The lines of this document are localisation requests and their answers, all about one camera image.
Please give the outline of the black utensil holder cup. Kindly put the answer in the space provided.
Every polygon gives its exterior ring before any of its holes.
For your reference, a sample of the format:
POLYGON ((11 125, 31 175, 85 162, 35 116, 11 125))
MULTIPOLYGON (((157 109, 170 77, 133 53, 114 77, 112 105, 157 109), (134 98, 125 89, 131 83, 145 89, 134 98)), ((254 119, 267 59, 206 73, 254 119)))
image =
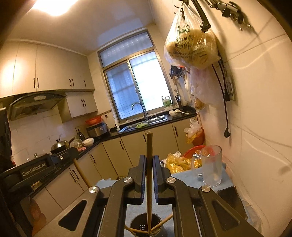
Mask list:
POLYGON ((157 237, 166 237, 168 236, 164 226, 160 226, 157 229, 151 231, 151 234, 148 235, 148 223, 147 223, 147 214, 139 214, 136 216, 130 224, 130 228, 138 230, 135 232, 136 236, 157 236, 157 237))

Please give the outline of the black smartphone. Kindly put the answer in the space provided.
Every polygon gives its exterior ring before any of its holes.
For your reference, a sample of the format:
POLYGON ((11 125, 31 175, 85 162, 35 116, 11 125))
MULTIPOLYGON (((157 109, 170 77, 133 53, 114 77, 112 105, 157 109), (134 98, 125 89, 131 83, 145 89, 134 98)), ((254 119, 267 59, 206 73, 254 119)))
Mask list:
POLYGON ((235 186, 227 187, 225 189, 217 191, 217 194, 226 201, 238 214, 240 214, 243 219, 247 220, 248 216, 246 214, 243 202, 237 192, 235 186))

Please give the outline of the blue table cloth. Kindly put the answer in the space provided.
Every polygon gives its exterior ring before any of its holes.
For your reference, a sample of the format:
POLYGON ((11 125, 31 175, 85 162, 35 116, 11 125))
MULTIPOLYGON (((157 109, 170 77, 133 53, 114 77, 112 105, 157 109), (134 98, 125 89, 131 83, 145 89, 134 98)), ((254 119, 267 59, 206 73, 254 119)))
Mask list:
MULTIPOLYGON (((158 158, 152 163, 155 200, 171 205, 175 236, 260 236, 241 215, 209 187, 193 188, 171 177, 158 158)), ((145 158, 117 181, 106 195, 99 236, 123 236, 129 204, 142 204, 145 158)))

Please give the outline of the plastic bag with noodles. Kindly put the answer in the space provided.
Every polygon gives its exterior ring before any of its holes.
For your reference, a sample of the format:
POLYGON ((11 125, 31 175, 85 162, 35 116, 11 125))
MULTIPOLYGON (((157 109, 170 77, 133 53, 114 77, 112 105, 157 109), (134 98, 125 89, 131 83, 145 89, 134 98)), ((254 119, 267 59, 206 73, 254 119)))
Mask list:
POLYGON ((203 32, 201 24, 200 18, 182 3, 164 45, 164 56, 171 65, 205 69, 221 59, 214 33, 203 32))

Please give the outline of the black range hood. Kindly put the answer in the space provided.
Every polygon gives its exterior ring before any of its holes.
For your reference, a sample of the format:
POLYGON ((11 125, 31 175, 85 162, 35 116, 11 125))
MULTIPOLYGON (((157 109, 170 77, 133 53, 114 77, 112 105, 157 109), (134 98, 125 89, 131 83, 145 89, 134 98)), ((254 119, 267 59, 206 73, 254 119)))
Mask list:
POLYGON ((36 92, 24 95, 9 105, 9 120, 14 121, 52 110, 65 98, 65 95, 55 92, 36 92))

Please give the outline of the white bowl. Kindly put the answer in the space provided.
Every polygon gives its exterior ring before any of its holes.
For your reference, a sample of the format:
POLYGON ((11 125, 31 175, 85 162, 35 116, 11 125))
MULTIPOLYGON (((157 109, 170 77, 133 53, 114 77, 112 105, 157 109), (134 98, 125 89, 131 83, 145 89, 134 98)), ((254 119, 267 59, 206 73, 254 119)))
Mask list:
POLYGON ((90 147, 94 144, 94 138, 88 138, 88 139, 85 139, 83 142, 82 142, 83 146, 85 147, 90 147))

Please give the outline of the red bowl on appliance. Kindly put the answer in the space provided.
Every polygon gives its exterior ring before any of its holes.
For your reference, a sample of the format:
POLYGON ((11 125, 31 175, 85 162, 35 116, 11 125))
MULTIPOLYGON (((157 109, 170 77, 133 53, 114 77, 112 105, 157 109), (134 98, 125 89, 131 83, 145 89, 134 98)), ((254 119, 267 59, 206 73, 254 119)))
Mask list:
POLYGON ((101 116, 96 116, 94 118, 86 120, 88 126, 92 126, 101 122, 101 116))

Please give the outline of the black wok with lid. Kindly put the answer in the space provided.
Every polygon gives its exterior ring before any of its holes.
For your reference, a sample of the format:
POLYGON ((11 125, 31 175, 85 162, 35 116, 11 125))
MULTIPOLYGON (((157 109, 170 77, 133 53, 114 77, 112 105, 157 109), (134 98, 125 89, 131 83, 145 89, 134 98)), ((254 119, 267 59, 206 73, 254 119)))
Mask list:
POLYGON ((75 137, 72 137, 69 141, 67 140, 61 140, 61 135, 56 140, 56 143, 52 145, 51 147, 51 154, 57 154, 61 151, 64 151, 68 148, 70 148, 70 143, 72 143, 75 140, 75 137))

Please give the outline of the wooden chopstick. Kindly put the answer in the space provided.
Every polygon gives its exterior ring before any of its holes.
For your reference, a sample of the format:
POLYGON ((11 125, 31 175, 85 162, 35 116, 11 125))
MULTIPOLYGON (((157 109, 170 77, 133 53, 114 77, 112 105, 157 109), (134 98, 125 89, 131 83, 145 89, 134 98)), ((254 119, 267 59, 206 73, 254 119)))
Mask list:
POLYGON ((153 133, 147 133, 147 230, 148 234, 151 235, 151 217, 152 217, 152 159, 153 159, 153 149, 152 149, 153 133))
POLYGON ((170 214, 168 217, 166 217, 165 219, 163 219, 162 221, 160 221, 156 226, 154 226, 153 228, 151 228, 151 232, 155 231, 156 229, 158 229, 159 227, 161 227, 163 224, 165 224, 166 222, 168 222, 172 218, 173 218, 173 214, 170 214))
POLYGON ((147 232, 147 231, 142 231, 142 230, 137 230, 137 229, 134 229, 134 228, 130 228, 128 227, 127 225, 124 225, 124 229, 128 230, 130 233, 132 233, 133 235, 139 233, 139 234, 147 234, 147 235, 150 235, 152 234, 152 232, 147 232))
POLYGON ((80 144, 75 142, 75 138, 73 137, 68 143, 66 143, 66 148, 76 148, 78 151, 78 155, 75 155, 73 158, 73 163, 79 172, 80 176, 82 177, 83 181, 89 188, 92 184, 88 178, 88 174, 86 173, 87 168, 83 165, 81 166, 81 158, 84 158, 85 155, 87 154, 86 148, 78 148, 80 144))

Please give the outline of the kitchen window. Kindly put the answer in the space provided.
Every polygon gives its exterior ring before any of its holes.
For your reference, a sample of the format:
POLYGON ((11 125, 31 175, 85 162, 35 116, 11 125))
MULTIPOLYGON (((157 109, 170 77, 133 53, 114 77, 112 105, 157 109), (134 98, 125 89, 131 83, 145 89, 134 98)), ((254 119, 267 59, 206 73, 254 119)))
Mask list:
POLYGON ((119 123, 164 111, 162 97, 176 105, 173 90, 148 30, 111 43, 98 52, 119 123))

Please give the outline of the white plastic bag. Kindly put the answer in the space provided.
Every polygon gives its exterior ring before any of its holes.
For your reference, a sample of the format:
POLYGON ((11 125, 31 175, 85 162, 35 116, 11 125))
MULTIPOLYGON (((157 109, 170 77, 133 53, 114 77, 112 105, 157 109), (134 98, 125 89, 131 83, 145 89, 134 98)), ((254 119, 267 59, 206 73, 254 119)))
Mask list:
POLYGON ((223 97, 218 79, 211 67, 205 69, 191 68, 190 71, 191 95, 203 104, 220 107, 223 97))

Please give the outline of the clear glass mug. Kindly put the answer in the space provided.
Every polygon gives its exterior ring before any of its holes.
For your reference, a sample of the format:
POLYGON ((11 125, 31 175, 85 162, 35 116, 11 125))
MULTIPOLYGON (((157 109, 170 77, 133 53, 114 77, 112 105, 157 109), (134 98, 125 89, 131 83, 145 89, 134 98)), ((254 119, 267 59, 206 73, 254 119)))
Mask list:
POLYGON ((222 181, 222 149, 218 145, 202 148, 199 154, 194 153, 191 169, 198 180, 209 187, 216 187, 222 181))

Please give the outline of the yellow plastic bag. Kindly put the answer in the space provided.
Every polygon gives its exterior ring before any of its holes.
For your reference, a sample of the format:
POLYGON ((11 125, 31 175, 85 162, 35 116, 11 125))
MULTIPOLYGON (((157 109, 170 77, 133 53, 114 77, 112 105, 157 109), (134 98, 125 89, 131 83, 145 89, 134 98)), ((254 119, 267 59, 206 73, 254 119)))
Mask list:
POLYGON ((170 170, 171 174, 185 172, 202 167, 200 158, 181 157, 181 153, 179 151, 175 154, 168 154, 164 163, 165 167, 170 170))

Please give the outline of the red plastic basin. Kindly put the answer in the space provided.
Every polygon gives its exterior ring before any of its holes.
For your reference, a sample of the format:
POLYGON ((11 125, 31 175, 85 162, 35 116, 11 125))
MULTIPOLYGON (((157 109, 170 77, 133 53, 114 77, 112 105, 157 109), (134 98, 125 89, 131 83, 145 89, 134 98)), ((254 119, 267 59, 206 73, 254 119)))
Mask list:
POLYGON ((185 154, 183 155, 183 157, 185 158, 192 158, 193 154, 196 151, 200 151, 201 149, 203 149, 205 147, 205 145, 199 145, 199 146, 195 146, 192 147, 191 149, 189 149, 187 152, 185 152, 185 154))

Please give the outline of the silver toaster appliance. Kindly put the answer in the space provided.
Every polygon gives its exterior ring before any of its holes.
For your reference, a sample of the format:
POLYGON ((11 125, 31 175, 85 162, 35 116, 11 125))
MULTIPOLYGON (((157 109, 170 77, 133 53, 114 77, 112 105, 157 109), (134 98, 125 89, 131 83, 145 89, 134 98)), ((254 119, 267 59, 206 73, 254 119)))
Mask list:
POLYGON ((95 138, 106 134, 108 132, 108 126, 105 122, 102 121, 100 123, 87 127, 86 130, 90 138, 95 138))

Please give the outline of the green detergent bottle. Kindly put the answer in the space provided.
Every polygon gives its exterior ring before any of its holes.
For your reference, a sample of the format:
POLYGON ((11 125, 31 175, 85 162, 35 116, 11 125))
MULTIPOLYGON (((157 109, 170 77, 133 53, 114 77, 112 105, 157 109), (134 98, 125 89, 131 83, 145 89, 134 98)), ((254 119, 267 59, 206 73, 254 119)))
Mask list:
POLYGON ((169 96, 166 96, 164 98, 162 97, 162 102, 163 102, 164 109, 173 107, 171 98, 169 96))

